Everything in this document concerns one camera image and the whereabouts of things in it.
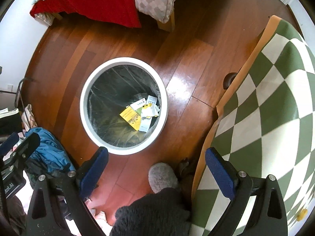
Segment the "black trash bin liner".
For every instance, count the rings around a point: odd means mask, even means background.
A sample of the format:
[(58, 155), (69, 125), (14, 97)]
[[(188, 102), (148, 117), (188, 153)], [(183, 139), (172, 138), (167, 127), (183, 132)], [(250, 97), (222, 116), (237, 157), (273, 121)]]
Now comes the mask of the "black trash bin liner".
[(149, 95), (157, 97), (161, 107), (161, 93), (154, 78), (135, 65), (116, 65), (105, 70), (92, 84), (87, 104), (87, 118), (91, 131), (102, 146), (134, 148), (147, 140), (157, 126), (152, 119), (147, 133), (134, 130), (120, 113), (132, 103)]

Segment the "white round trash bin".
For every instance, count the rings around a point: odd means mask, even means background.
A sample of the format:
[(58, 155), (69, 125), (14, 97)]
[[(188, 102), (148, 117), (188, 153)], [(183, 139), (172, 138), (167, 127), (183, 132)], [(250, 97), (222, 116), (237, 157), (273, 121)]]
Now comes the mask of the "white round trash bin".
[[(127, 107), (153, 96), (160, 109), (147, 132), (133, 129), (122, 117)], [(109, 153), (127, 156), (150, 146), (162, 132), (169, 100), (158, 73), (142, 60), (119, 57), (97, 67), (85, 81), (80, 96), (80, 118), (89, 138)]]

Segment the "blue jacket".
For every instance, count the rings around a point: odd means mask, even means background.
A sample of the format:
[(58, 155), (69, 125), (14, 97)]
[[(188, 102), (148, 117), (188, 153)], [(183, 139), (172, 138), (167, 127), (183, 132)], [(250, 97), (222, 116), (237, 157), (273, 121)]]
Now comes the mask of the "blue jacket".
[(25, 137), (29, 137), (32, 133), (38, 134), (40, 137), (40, 145), (30, 156), (31, 159), (44, 165), (48, 173), (76, 170), (64, 147), (52, 133), (42, 127), (35, 127), (27, 131)]

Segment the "white paper scraps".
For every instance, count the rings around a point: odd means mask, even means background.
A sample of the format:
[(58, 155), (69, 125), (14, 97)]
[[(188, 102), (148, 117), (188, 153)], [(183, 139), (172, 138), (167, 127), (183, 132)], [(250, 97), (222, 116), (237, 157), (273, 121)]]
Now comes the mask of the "white paper scraps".
[(147, 98), (141, 98), (130, 105), (141, 117), (139, 131), (147, 133), (151, 127), (152, 119), (159, 116), (160, 108), (157, 102), (157, 97), (149, 95)]

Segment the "black metal rack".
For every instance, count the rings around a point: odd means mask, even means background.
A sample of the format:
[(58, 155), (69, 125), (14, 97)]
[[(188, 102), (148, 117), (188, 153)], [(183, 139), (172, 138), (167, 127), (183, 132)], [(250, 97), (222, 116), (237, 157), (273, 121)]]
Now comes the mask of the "black metal rack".
[(28, 130), (31, 129), (31, 123), (30, 123), (30, 119), (29, 119), (29, 108), (28, 108), (28, 106), (24, 105), (24, 102), (22, 99), (22, 85), (24, 82), (33, 82), (33, 81), (34, 80), (32, 78), (28, 78), (28, 77), (21, 79), (21, 81), (18, 84), (17, 91), (15, 94), (15, 99), (14, 99), (15, 108), (18, 108), (19, 104), (22, 105), (22, 110), (23, 110), (23, 113), (25, 115), (26, 125), (28, 126)]

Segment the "grey fuzzy slipper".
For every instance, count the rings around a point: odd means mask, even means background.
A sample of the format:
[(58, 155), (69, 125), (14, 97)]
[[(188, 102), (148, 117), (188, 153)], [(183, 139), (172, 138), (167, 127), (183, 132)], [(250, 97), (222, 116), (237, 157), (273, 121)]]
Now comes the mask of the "grey fuzzy slipper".
[(148, 182), (154, 193), (163, 189), (179, 187), (178, 179), (172, 167), (164, 162), (154, 164), (148, 171)]

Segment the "green white checkered tablecloth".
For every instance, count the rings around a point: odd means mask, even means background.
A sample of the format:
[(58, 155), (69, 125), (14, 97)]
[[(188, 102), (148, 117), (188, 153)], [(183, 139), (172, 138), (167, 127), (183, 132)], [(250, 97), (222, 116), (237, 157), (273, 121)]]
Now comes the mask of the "green white checkered tablecloth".
[[(314, 55), (299, 32), (272, 16), (216, 106), (192, 186), (190, 235), (208, 235), (229, 204), (206, 165), (214, 147), (236, 170), (273, 175), (289, 235), (303, 235), (314, 211)], [(297, 221), (302, 209), (307, 216)]]

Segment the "yellow paper leaflet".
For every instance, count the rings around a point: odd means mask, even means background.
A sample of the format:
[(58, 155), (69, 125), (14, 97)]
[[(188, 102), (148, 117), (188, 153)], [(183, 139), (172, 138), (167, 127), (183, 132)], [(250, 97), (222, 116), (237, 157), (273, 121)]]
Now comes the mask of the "yellow paper leaflet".
[(141, 116), (130, 106), (126, 107), (120, 116), (136, 131), (139, 131)]

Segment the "black fuzzy trouser leg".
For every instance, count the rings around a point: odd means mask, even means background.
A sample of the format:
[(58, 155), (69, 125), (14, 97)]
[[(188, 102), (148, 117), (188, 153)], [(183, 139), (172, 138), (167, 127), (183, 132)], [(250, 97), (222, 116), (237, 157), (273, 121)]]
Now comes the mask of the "black fuzzy trouser leg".
[(189, 235), (191, 202), (173, 188), (119, 208), (110, 235)]

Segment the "black chair caster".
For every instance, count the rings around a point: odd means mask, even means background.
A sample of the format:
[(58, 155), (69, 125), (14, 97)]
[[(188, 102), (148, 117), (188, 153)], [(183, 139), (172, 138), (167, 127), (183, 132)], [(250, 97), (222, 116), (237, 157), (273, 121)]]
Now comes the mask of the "black chair caster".
[(224, 77), (223, 80), (223, 89), (227, 90), (231, 83), (233, 82), (233, 80), (235, 79), (235, 77), (237, 76), (238, 73), (229, 73)]

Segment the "small yellow object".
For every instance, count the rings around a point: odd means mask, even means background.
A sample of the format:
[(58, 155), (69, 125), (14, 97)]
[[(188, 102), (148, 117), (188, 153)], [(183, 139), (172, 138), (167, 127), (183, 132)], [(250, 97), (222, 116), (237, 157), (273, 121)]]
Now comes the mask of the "small yellow object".
[(308, 210), (307, 209), (302, 209), (301, 212), (297, 216), (297, 221), (302, 221), (306, 216), (307, 216)]

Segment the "red bed sheet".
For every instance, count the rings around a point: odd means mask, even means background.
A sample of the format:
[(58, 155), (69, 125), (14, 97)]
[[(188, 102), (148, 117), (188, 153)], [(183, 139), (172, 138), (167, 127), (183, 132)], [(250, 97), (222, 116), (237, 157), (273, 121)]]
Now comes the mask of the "red bed sheet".
[(30, 15), (39, 13), (78, 13), (89, 19), (140, 28), (135, 0), (39, 0)]

